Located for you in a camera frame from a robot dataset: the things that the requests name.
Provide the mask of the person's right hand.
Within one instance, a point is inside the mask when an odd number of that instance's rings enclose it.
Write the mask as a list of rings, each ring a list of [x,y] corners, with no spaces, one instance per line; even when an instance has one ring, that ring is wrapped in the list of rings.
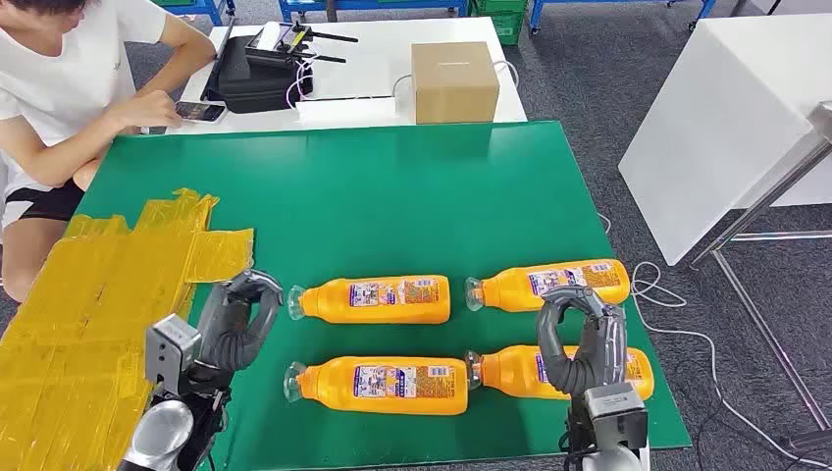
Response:
[[[174,101],[163,90],[135,96],[116,104],[104,114],[104,117],[116,131],[127,128],[178,128],[182,124]]]

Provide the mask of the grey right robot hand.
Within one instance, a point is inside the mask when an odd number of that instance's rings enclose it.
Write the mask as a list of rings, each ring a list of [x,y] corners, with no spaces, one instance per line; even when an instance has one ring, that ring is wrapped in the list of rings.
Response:
[[[603,301],[592,288],[579,286],[549,289],[543,301],[537,339],[547,380],[557,391],[578,397],[592,388],[625,381],[627,332],[622,307]],[[570,308],[584,314],[573,357],[567,356],[557,331]]]

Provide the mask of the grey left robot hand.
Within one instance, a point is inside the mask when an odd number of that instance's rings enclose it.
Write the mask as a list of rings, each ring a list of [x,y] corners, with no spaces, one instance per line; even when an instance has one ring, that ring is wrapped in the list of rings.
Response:
[[[269,274],[247,269],[213,284],[200,313],[197,360],[214,369],[248,368],[265,343],[284,304],[282,285]]]

